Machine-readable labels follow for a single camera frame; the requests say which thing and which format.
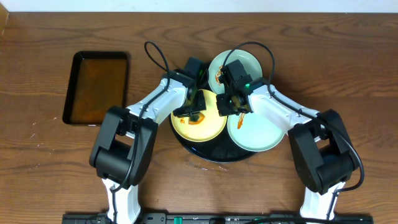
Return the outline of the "light blue plate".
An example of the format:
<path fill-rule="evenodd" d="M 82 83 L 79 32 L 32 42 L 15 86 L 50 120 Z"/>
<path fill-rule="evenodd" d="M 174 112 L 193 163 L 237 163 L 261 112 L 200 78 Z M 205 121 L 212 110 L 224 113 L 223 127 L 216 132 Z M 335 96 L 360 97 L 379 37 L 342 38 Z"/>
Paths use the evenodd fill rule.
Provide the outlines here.
<path fill-rule="evenodd" d="M 208 69 L 208 84 L 212 90 L 212 92 L 216 94 L 224 93 L 224 85 L 218 80 L 218 77 L 221 75 L 221 66 L 227 55 L 230 53 L 230 50 L 226 50 L 220 54 L 218 54 L 210 63 Z M 249 74 L 253 80 L 262 77 L 262 68 L 255 56 L 246 52 L 244 50 L 235 50 L 227 59 L 226 64 L 239 60 L 246 73 Z"/>
<path fill-rule="evenodd" d="M 235 144 L 251 152 L 272 149 L 285 135 L 268 119 L 254 113 L 228 116 L 227 129 Z"/>

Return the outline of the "yellow plate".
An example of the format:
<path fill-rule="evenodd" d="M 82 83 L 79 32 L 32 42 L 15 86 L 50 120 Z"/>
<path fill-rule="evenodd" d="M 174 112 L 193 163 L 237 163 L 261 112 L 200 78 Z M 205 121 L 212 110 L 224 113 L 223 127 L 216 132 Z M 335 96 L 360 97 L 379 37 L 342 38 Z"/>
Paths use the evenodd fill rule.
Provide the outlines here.
<path fill-rule="evenodd" d="M 216 105 L 216 94 L 210 90 L 202 90 L 205 97 L 206 110 L 199 112 L 199 120 L 190 121 L 189 117 L 178 118 L 171 114 L 172 127 L 180 137 L 192 142 L 209 141 L 224 129 L 227 116 L 220 116 Z"/>

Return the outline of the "orange green sponge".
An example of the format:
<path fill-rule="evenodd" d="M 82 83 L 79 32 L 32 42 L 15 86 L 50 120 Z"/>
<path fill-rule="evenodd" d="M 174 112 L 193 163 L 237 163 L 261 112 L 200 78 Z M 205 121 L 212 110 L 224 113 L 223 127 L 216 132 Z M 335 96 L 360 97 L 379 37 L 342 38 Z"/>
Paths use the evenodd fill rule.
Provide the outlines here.
<path fill-rule="evenodd" d="M 182 124 L 197 125 L 205 119 L 205 115 L 201 112 L 195 112 L 180 115 L 178 118 Z"/>

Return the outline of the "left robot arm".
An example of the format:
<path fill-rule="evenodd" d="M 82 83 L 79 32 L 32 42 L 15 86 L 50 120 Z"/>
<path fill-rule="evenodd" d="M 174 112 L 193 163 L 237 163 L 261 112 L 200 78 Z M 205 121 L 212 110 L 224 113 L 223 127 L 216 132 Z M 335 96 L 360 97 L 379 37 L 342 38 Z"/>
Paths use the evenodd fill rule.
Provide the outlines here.
<path fill-rule="evenodd" d="M 204 62 L 190 57 L 182 69 L 166 72 L 141 101 L 126 108 L 112 106 L 106 112 L 89 158 L 107 189 L 105 223 L 136 222 L 141 212 L 138 185 L 149 168 L 159 125 L 170 114 L 199 117 L 206 109 L 197 87 L 204 74 Z"/>

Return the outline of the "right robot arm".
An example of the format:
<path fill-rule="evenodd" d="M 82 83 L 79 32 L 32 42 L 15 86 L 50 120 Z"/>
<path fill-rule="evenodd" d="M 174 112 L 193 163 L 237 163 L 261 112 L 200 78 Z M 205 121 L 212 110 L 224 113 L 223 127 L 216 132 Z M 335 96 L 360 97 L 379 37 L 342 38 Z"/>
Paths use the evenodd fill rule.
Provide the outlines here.
<path fill-rule="evenodd" d="M 301 217 L 334 220 L 336 199 L 348 191 L 346 181 L 356 169 L 364 174 L 340 115 L 296 103 L 264 78 L 252 79 L 239 60 L 225 62 L 218 80 L 224 85 L 216 97 L 220 115 L 254 113 L 288 135 L 295 169 L 306 186 Z"/>

